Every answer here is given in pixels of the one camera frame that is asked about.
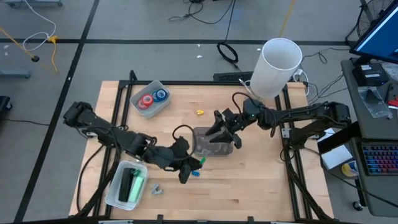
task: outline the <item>wooden tabletop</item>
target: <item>wooden tabletop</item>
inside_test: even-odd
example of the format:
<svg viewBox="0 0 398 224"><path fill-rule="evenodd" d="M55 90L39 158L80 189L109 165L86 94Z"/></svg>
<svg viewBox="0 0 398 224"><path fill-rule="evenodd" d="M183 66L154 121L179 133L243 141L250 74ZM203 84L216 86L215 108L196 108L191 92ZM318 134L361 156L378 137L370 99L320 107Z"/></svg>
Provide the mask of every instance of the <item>wooden tabletop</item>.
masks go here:
<svg viewBox="0 0 398 224"><path fill-rule="evenodd" d="M134 85L132 94L144 86ZM127 125L130 130L156 136L157 145L171 146L172 131L180 124L191 127L211 126L214 123L214 110L223 111L230 108L237 113L231 100L236 91L245 91L242 86L193 86L169 85L171 104L152 119L144 119L130 106ZM301 83L289 83L290 102L293 108L306 106L307 98ZM102 83L95 113L110 121L118 89L118 82ZM236 96L236 101L242 105L244 97ZM121 103L118 123L123 111ZM266 106L275 108L275 100L265 100ZM196 110L204 110L202 116L196 115ZM296 127L305 126L310 121L296 123ZM270 138L270 131L261 130L256 124L237 133L242 139L242 148L234 149L226 157L208 157L200 171L200 177L190 176L186 184L180 184L178 172L164 172L152 164L146 164L149 178L144 195L138 207L132 211L113 208L111 218L153 220L158 214L163 214L165 220L229 220L243 221L253 216L256 221L293 221L292 202L287 173L284 163L279 159L282 140L279 129ZM192 134L189 129L181 128L176 136L183 136L190 143ZM318 150L313 140L308 140L306 146ZM82 165L100 147L96 139L89 140L85 149ZM320 166L318 155L301 151L302 164L305 173L307 189L319 206L333 216L325 176ZM80 204L83 206L92 196L98 186L98 180L103 162L102 150L87 166L82 178ZM122 160L134 161L126 154ZM151 188L158 183L164 190L163 195L151 195ZM104 213L104 196L101 213ZM301 194L297 189L299 202ZM75 214L76 192L70 209ZM304 217L303 206L300 203L300 214Z"/></svg>

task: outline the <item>monitor screen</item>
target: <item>monitor screen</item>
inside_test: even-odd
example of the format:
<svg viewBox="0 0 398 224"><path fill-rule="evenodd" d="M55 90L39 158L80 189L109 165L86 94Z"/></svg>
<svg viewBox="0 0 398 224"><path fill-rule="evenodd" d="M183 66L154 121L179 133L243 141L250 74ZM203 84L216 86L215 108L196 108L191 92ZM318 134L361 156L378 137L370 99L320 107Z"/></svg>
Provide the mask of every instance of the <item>monitor screen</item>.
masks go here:
<svg viewBox="0 0 398 224"><path fill-rule="evenodd" d="M351 53L398 63L398 1L391 3L358 40Z"/></svg>

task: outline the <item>yellow object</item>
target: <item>yellow object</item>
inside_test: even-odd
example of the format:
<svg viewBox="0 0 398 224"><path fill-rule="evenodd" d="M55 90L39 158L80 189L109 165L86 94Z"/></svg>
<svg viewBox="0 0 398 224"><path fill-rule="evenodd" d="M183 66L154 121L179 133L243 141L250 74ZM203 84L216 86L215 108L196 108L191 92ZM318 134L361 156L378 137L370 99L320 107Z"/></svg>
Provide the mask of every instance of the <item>yellow object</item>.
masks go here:
<svg viewBox="0 0 398 224"><path fill-rule="evenodd" d="M197 115L199 116L199 115L203 115L203 114L205 114L205 112L203 111L203 110L197 110Z"/></svg>
<svg viewBox="0 0 398 224"><path fill-rule="evenodd" d="M289 20L290 14L292 13L292 10L293 10L294 2L295 2L295 0L292 0L292 2L290 3L289 11L287 12L287 14L285 16L285 21L284 21L284 24L282 25L282 28L280 29L278 37L282 37L282 34L284 33L286 23Z"/></svg>
<svg viewBox="0 0 398 224"><path fill-rule="evenodd" d="M56 43L57 39L58 39L58 36L53 35L53 36L49 37L49 38L47 39L47 41L49 41L49 42L51 42L51 43L54 44L54 51L52 52L51 63L52 63L52 66L54 66L55 72L58 73L57 66L55 65L55 62L54 62L55 53L56 53L56 51L57 51L57 43Z"/></svg>
<svg viewBox="0 0 398 224"><path fill-rule="evenodd" d="M32 59L35 58L35 55L33 55L32 53L30 53L29 51L25 50L14 38L12 38L2 27L0 27L0 31L6 36L8 37L10 40L12 40L20 49L22 49L25 54L29 55ZM46 66L45 64L38 62L39 65L45 69L50 70L50 68L48 66Z"/></svg>

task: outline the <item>clear plastic bin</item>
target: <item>clear plastic bin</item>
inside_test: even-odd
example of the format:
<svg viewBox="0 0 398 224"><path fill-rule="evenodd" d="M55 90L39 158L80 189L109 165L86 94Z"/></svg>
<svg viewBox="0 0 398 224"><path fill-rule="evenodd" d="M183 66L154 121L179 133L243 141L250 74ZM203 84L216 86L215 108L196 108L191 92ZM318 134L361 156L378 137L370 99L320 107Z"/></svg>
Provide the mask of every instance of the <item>clear plastic bin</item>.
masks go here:
<svg viewBox="0 0 398 224"><path fill-rule="evenodd" d="M142 96L144 96L145 94L151 95L153 92L159 89L163 89L167 92L167 98L165 100L160 102L153 102L153 104L150 105L149 108L146 110L142 110L138 107L137 103L142 98ZM133 95L130 98L130 103L135 107L136 110L138 110L139 114L143 115L143 117L145 117L146 119L149 119L155 116L163 108L165 108L167 105L171 103L170 92L168 91L168 89L166 89L165 86L163 86L163 84L160 81L154 80L150 84L145 86L145 88L143 88L141 91Z"/></svg>
<svg viewBox="0 0 398 224"><path fill-rule="evenodd" d="M134 168L137 170L140 170L140 176L144 178L144 183L141 188L141 192L139 193L138 200L137 202L121 202L119 201L119 191L120 191L120 183L122 181L122 176L123 176L123 170L125 168ZM119 163L118 169L116 170L116 173L113 177L111 186L109 187L108 193L106 194L105 197L105 203L107 203L110 206L114 206L116 208L121 208L124 210L133 210L135 207L138 206L139 202L141 201L142 194L144 193L145 185L147 184L148 180L148 170L147 167L138 164L135 162L129 162L129 161L121 161ZM134 186L134 183L136 181L136 178L132 180L131 186Z"/></svg>

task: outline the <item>red tape roll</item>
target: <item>red tape roll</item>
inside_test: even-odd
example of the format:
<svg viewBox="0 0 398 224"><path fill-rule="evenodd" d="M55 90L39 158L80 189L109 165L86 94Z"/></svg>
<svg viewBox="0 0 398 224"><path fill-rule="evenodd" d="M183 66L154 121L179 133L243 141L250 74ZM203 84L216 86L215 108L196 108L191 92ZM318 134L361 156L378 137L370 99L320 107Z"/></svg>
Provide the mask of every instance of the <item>red tape roll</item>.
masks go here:
<svg viewBox="0 0 398 224"><path fill-rule="evenodd" d="M148 109L148 106L146 106L146 105L144 104L144 102L142 101L142 99L139 100L139 101L137 102L137 106L138 106L138 108L140 108L140 109L142 109L142 110Z"/></svg>
<svg viewBox="0 0 398 224"><path fill-rule="evenodd" d="M142 102L146 106L150 106L154 103L154 97L151 94L145 94L142 96Z"/></svg>

